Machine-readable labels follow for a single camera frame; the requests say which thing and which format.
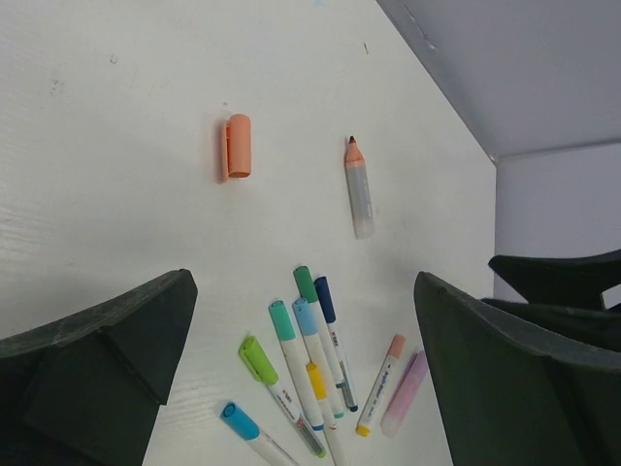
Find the teal marker cap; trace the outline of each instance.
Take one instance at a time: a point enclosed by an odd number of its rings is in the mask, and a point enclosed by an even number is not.
[[[295,330],[293,330],[293,325],[291,325],[291,319],[289,318],[289,312],[287,312],[287,308],[284,303],[277,300],[270,305],[269,309],[278,339],[282,342],[295,340]]]
[[[300,296],[309,301],[310,303],[316,303],[319,298],[317,291],[314,289],[314,283],[311,278],[311,271],[306,265],[302,265],[293,271],[293,278],[298,285]]]

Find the marker cap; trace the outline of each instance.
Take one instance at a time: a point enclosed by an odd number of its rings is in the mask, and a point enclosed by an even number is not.
[[[280,300],[275,301],[270,305],[269,309],[278,339],[282,342],[295,340],[295,330],[293,330],[293,325],[291,325],[291,319],[289,318],[289,312],[287,312],[287,308],[284,306],[284,303]]]
[[[255,379],[267,385],[278,382],[278,374],[255,337],[247,337],[240,346],[240,357]]]
[[[392,343],[390,344],[390,348],[388,349],[388,355],[394,356],[397,359],[401,357],[401,352],[404,350],[404,346],[406,345],[406,337],[403,335],[395,335],[395,338],[392,339]]]
[[[261,435],[259,426],[232,401],[224,407],[220,419],[246,441],[254,440]]]
[[[250,118],[236,114],[222,125],[222,181],[250,175]]]
[[[306,265],[300,266],[293,271],[293,278],[298,285],[300,296],[310,303],[317,301],[317,292],[314,290],[314,283],[311,278],[311,271]]]
[[[293,312],[298,319],[302,335],[308,337],[317,333],[317,324],[314,321],[311,306],[306,299],[300,298],[296,300],[293,303]]]
[[[326,390],[326,385],[323,383],[323,379],[321,379],[319,366],[317,366],[314,362],[307,364],[307,372],[309,373],[314,396],[317,400],[325,400],[328,397],[328,392]]]
[[[336,321],[337,316],[334,312],[332,296],[330,296],[328,279],[326,279],[325,277],[319,277],[317,280],[314,281],[314,289],[317,292],[319,304],[321,304],[321,311],[323,311],[323,316],[326,317],[326,322],[332,323]]]

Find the blue marker cap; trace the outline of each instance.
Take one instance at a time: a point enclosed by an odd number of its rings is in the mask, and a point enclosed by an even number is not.
[[[254,440],[261,435],[259,426],[232,401],[224,407],[220,419],[246,441]]]
[[[337,319],[337,316],[334,314],[334,305],[332,304],[332,296],[330,296],[328,279],[325,277],[319,277],[314,281],[314,289],[317,291],[319,304],[321,304],[321,311],[323,311],[323,316],[326,318],[326,322],[334,322]]]
[[[317,333],[317,324],[312,315],[311,305],[306,299],[300,298],[296,300],[296,302],[293,303],[293,312],[298,319],[298,325],[300,325],[302,335],[308,337]]]

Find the green marker cap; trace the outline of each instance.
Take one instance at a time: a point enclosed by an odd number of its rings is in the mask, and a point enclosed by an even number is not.
[[[278,374],[274,366],[255,337],[250,336],[244,340],[240,346],[240,357],[258,381],[267,385],[278,382]]]
[[[300,296],[309,301],[315,303],[319,299],[317,292],[314,289],[314,283],[311,278],[311,271],[306,265],[302,265],[293,271],[293,278],[298,285]]]
[[[295,331],[291,325],[289,312],[287,312],[287,308],[282,301],[278,300],[270,305],[270,316],[272,317],[279,340],[282,342],[295,340]]]

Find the light blue marker cap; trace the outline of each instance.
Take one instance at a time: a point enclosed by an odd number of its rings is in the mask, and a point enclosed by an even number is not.
[[[220,419],[246,441],[254,440],[261,435],[259,426],[232,401],[224,407]]]
[[[300,298],[296,300],[295,303],[293,303],[293,312],[298,319],[298,325],[300,325],[302,335],[309,337],[317,333],[317,324],[312,315],[311,305],[306,299]]]

